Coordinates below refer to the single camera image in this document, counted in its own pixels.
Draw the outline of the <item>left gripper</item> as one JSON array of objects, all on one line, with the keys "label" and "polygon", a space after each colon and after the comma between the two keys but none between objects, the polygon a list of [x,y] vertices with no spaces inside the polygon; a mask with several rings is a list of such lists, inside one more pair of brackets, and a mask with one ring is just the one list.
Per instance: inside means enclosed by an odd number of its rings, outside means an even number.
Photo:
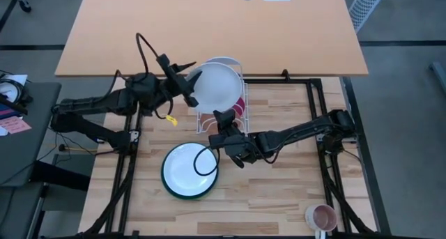
[{"label": "left gripper", "polygon": [[172,100],[177,95],[182,95],[188,107],[197,107],[199,105],[198,100],[193,97],[192,94],[194,93],[194,87],[198,82],[202,71],[198,70],[191,72],[189,79],[186,79],[184,76],[177,74],[192,67],[196,63],[196,61],[183,65],[178,65],[177,63],[175,63],[175,72],[173,70],[167,70],[164,72],[167,78],[163,81],[164,84],[162,89],[162,103],[166,103]]}]

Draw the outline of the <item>light brown desk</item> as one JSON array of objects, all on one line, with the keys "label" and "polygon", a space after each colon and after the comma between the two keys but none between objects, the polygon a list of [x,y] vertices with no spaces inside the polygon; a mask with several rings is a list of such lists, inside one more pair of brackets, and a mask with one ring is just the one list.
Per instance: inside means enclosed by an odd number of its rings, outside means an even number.
[{"label": "light brown desk", "polygon": [[[141,62],[135,35],[151,44]],[[173,63],[238,60],[246,75],[368,73],[345,0],[83,0],[58,76],[131,75]]]}]

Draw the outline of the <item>shallow green plate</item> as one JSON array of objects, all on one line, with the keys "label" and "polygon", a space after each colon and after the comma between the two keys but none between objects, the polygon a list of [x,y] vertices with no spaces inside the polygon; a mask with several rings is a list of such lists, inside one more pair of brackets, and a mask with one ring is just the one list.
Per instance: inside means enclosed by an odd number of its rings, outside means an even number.
[{"label": "shallow green plate", "polygon": [[217,162],[218,157],[203,144],[179,144],[163,160],[162,183],[182,195],[198,194],[217,182]]}]

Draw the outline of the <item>black rectangular case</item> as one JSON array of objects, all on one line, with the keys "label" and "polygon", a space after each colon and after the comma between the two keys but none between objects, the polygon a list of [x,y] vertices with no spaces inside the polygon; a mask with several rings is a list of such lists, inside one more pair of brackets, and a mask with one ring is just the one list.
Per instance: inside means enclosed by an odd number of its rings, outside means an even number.
[{"label": "black rectangular case", "polygon": [[89,188],[90,177],[62,169],[53,164],[35,161],[31,170],[29,181],[60,185],[70,189],[86,192]]}]

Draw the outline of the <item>magenta plate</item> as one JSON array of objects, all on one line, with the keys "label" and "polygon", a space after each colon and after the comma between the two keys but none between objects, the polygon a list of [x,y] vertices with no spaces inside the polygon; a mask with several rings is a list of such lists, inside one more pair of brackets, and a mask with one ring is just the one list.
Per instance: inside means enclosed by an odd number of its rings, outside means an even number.
[{"label": "magenta plate", "polygon": [[232,109],[237,113],[238,117],[243,117],[245,113],[245,101],[242,97],[239,97],[237,102],[232,106]]}]

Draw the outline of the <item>silver perforated panel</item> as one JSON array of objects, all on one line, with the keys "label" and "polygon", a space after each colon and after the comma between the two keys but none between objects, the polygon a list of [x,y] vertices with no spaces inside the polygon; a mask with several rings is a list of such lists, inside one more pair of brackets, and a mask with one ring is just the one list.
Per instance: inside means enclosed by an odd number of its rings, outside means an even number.
[{"label": "silver perforated panel", "polygon": [[348,9],[353,28],[358,33],[381,0],[353,0]]}]

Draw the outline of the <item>pink paper note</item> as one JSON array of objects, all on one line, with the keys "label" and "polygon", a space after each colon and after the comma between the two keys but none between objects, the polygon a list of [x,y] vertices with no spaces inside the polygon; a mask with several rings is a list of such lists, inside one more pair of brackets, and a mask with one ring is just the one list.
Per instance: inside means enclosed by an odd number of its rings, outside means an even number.
[{"label": "pink paper note", "polygon": [[15,134],[30,129],[31,126],[27,124],[22,119],[22,117],[12,116],[0,120],[0,136],[6,136],[7,134]]}]

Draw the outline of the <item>light grey plate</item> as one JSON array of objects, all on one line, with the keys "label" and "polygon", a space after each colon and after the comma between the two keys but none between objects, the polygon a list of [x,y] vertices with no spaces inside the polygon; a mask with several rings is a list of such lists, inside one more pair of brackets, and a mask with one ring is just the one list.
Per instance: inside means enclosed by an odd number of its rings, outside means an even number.
[{"label": "light grey plate", "polygon": [[243,91],[239,74],[232,67],[218,62],[203,63],[191,72],[198,70],[202,74],[192,96],[199,105],[194,109],[202,114],[212,114],[214,110],[223,112],[232,108]]}]

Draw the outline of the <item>white paper sheet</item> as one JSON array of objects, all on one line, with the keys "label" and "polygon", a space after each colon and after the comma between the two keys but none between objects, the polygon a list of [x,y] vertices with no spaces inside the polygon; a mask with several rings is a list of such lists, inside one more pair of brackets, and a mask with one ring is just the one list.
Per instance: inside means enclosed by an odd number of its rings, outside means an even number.
[{"label": "white paper sheet", "polygon": [[22,85],[24,86],[27,82],[27,75],[8,75],[0,74],[0,85],[12,84],[12,85]]}]

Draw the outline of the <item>white mug pink inside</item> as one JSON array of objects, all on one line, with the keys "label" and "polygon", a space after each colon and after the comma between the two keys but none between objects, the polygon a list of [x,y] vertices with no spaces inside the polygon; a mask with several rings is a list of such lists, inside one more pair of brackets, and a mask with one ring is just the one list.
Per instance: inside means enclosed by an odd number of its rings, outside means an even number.
[{"label": "white mug pink inside", "polygon": [[329,232],[337,228],[337,214],[327,204],[315,204],[307,207],[305,221],[309,228],[314,231],[315,239],[327,239]]}]

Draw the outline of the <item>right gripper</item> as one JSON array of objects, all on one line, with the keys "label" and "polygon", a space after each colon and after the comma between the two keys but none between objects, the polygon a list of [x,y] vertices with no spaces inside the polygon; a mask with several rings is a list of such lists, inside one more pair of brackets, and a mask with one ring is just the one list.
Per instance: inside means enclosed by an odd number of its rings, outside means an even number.
[{"label": "right gripper", "polygon": [[[234,109],[229,109],[225,112],[214,110],[213,115],[219,128],[230,126],[239,118],[238,112]],[[261,159],[261,154],[258,152],[254,140],[246,136],[238,128],[231,126],[226,131],[226,136],[226,155],[230,158],[239,157],[244,163],[247,162],[250,164],[254,164],[257,160]]]}]

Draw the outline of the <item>grey side table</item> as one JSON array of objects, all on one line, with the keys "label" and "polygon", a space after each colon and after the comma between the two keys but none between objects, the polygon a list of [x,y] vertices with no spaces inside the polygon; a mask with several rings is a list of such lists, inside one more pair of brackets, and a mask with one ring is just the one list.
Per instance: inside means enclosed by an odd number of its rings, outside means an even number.
[{"label": "grey side table", "polygon": [[51,108],[59,96],[60,83],[26,85],[33,101],[26,106],[23,121],[31,128],[0,136],[0,187],[18,187],[29,181],[49,121]]}]

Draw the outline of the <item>yellow stick black knob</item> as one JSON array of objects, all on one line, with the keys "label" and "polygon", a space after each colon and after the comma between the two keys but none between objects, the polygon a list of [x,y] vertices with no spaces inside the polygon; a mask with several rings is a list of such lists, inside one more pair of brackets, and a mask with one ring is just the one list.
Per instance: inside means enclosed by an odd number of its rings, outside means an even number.
[{"label": "yellow stick black knob", "polygon": [[91,150],[91,149],[85,149],[85,148],[71,148],[69,146],[66,146],[65,144],[59,145],[58,150],[60,152],[63,152],[63,151],[65,151],[65,152],[68,152],[68,151],[84,151],[84,152],[87,152],[87,153],[95,153],[97,151],[96,149]]}]

